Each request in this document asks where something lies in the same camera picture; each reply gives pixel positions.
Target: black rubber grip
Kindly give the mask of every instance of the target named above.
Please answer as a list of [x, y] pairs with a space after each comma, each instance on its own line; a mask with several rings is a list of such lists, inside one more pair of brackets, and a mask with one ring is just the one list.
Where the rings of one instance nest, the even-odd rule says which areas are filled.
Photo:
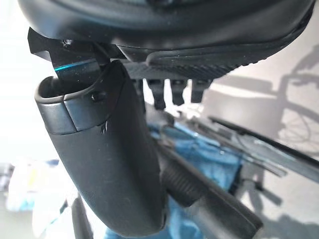
[[161, 179], [208, 239], [254, 239], [263, 223], [236, 198], [164, 146], [158, 146]]

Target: screw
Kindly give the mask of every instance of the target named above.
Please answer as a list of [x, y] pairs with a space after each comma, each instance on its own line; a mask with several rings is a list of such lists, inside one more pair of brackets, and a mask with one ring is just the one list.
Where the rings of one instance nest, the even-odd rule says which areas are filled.
[[98, 101], [98, 98], [99, 98], [99, 95], [98, 93], [94, 92], [92, 95], [91, 95], [91, 99], [93, 100], [93, 102], [97, 102]]
[[63, 40], [62, 43], [64, 47], [68, 47], [73, 43], [73, 40]]

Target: blue fabric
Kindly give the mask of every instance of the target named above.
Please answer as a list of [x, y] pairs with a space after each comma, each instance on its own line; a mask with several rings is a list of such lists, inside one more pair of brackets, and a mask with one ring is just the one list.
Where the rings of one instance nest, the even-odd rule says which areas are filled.
[[[175, 127], [160, 128], [151, 124], [152, 137], [163, 136], [174, 142], [175, 151], [186, 161], [228, 191], [241, 165], [242, 155], [227, 147], [221, 147], [218, 141], [189, 130], [181, 124]], [[145, 239], [204, 239], [204, 235], [191, 221], [178, 204], [169, 199], [170, 218], [166, 228], [160, 233]], [[105, 239], [124, 239], [108, 230]]]

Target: textured black surface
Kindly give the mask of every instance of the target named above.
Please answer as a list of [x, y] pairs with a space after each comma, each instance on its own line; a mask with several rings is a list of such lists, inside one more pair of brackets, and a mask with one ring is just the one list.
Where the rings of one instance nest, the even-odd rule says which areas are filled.
[[171, 150], [159, 146], [161, 179], [208, 239], [254, 239], [261, 220]]
[[146, 78], [146, 79], [172, 79], [172, 80], [188, 80], [188, 79], [216, 79], [224, 76], [238, 66], [147, 66], [141, 63], [124, 64], [130, 77]]

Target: black plastic cover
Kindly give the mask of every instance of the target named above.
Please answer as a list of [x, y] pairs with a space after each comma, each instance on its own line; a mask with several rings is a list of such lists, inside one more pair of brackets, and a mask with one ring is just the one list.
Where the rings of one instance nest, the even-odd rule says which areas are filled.
[[160, 167], [123, 65], [112, 62], [95, 84], [74, 93], [62, 93], [52, 80], [40, 84], [35, 99], [85, 201], [124, 237], [159, 232], [165, 224]]

